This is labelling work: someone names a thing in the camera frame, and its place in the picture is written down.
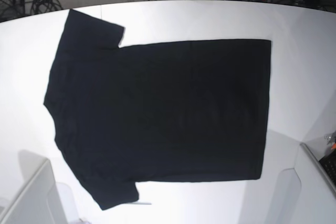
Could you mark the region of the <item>black T-shirt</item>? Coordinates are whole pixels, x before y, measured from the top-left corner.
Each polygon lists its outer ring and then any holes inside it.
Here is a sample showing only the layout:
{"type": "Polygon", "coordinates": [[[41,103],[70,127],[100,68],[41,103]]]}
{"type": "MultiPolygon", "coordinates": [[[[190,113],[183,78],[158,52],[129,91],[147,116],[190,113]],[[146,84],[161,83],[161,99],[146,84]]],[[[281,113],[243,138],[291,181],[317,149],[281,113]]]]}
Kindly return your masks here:
{"type": "Polygon", "coordinates": [[[138,182],[261,177],[271,41],[120,47],[124,28],[71,10],[44,105],[64,160],[102,210],[138,182]]]}

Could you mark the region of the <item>left white side panel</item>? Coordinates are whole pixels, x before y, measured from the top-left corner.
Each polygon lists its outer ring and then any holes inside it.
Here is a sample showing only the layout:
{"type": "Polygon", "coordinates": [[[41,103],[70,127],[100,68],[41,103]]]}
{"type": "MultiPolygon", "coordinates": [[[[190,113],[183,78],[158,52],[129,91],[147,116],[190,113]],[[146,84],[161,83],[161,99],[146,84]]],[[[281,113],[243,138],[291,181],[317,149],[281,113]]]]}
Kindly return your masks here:
{"type": "Polygon", "coordinates": [[[51,162],[42,164],[1,213],[1,223],[67,223],[51,162]]]}

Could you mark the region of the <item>white side panel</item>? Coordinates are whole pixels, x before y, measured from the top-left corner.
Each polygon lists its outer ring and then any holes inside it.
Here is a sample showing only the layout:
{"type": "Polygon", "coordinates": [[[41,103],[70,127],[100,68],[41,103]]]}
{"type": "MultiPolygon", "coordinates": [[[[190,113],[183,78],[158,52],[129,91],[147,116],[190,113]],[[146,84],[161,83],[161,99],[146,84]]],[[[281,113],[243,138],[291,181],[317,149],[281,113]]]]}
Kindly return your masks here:
{"type": "Polygon", "coordinates": [[[335,187],[306,144],[298,149],[295,171],[301,192],[291,223],[335,223],[335,187]]]}
{"type": "Polygon", "coordinates": [[[1,213],[1,223],[67,223],[51,162],[42,164],[1,213]]]}

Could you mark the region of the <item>black keyboard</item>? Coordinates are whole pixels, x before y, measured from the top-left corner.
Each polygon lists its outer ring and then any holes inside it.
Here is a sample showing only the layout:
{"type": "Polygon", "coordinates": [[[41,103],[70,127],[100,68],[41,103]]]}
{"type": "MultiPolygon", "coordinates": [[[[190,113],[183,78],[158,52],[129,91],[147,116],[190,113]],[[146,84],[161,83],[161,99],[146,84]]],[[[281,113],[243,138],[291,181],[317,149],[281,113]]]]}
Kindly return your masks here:
{"type": "Polygon", "coordinates": [[[336,182],[336,155],[335,150],[330,153],[328,156],[320,159],[319,163],[328,174],[331,181],[335,184],[336,182]]]}

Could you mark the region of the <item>right white side panel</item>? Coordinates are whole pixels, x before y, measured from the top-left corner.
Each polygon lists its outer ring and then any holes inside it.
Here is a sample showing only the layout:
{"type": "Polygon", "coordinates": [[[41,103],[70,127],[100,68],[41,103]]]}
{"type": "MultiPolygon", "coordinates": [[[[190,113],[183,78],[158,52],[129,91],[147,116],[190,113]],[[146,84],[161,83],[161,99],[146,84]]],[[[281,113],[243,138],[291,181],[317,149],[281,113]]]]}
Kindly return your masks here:
{"type": "Polygon", "coordinates": [[[335,223],[335,187],[306,144],[298,149],[295,171],[301,192],[291,223],[335,223]]]}

